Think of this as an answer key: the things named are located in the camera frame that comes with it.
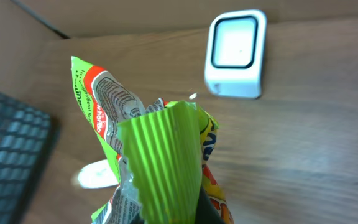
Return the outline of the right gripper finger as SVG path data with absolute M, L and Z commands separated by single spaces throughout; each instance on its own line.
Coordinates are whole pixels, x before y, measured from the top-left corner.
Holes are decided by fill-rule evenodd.
M 198 197 L 195 224 L 224 224 L 203 187 Z

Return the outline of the green snack packet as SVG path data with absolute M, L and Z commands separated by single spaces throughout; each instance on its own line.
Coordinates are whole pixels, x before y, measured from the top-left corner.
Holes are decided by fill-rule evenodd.
M 207 161 L 218 124 L 198 104 L 144 106 L 111 73 L 71 58 L 73 90 L 119 184 L 93 223 L 195 223 L 203 187 L 224 223 L 233 217 Z

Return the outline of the white tube gold cap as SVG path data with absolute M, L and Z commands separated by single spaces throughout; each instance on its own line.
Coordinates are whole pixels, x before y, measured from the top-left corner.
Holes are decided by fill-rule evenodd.
M 119 184 L 107 159 L 84 166 L 73 175 L 71 183 L 82 189 L 101 189 Z

